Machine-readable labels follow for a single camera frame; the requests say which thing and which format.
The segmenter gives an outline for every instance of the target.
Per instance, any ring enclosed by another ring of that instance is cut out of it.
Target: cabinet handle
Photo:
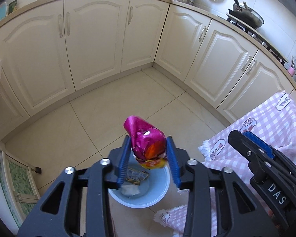
[[[255,66],[255,64],[257,63],[257,60],[254,60],[251,67],[249,68],[249,70],[247,71],[246,75],[248,75],[250,73],[250,71],[253,69],[253,67]]]
[[[203,36],[203,33],[205,32],[205,30],[206,30],[206,26],[204,26],[203,29],[202,29],[202,31],[201,31],[199,42],[202,41],[202,39],[203,39],[202,36]]]
[[[59,28],[59,37],[62,38],[62,16],[58,15],[58,28]]]
[[[133,6],[130,6],[128,25],[130,24],[130,21],[132,20],[132,18],[133,18]]]
[[[244,71],[245,70],[245,67],[248,65],[248,63],[250,62],[252,56],[250,55],[245,63],[245,65],[243,65],[243,67],[241,68],[241,71]]]
[[[67,18],[67,36],[70,35],[70,18],[69,18],[70,14],[69,12],[66,13],[66,18]]]

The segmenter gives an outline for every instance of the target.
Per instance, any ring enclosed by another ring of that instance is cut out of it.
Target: metal screw
[[[101,159],[100,160],[100,164],[101,165],[108,165],[109,163],[111,163],[110,159]]]
[[[67,167],[67,168],[65,169],[65,173],[66,173],[66,174],[72,174],[73,172],[74,172],[74,168],[71,167],[71,166],[69,166],[69,167]]]
[[[191,165],[191,166],[194,166],[194,165],[196,165],[198,162],[197,162],[197,160],[190,159],[190,160],[187,161],[187,163],[188,163],[189,165]]]
[[[232,168],[227,167],[227,166],[225,166],[225,167],[223,168],[223,170],[224,170],[225,173],[228,173],[228,174],[230,174],[230,173],[233,172]]]

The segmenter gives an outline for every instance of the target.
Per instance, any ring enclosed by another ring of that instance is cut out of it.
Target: blue bowl
[[[130,155],[128,166],[135,170],[143,170],[144,168]],[[149,177],[139,185],[140,193],[134,196],[124,196],[120,189],[109,189],[110,195],[119,203],[136,209],[150,207],[159,202],[167,193],[170,185],[170,173],[167,166],[147,170]]]

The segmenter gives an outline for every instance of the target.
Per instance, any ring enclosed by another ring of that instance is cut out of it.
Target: frying pan
[[[244,5],[240,5],[238,0],[234,0],[233,10],[229,10],[229,14],[242,20],[250,27],[257,29],[264,23],[263,18],[252,8]]]

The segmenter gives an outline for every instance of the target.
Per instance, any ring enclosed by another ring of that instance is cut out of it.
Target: gas stove
[[[263,37],[254,28],[250,27],[249,25],[247,25],[240,19],[237,19],[236,17],[230,15],[229,13],[226,13],[226,15],[228,16],[227,18],[228,22],[240,28],[241,30],[245,31],[248,35],[250,35],[255,40],[257,40],[260,44],[262,44],[283,66],[285,62],[288,62],[287,59],[279,51],[277,51],[274,48],[274,46],[271,45],[270,42],[268,42],[266,38]]]

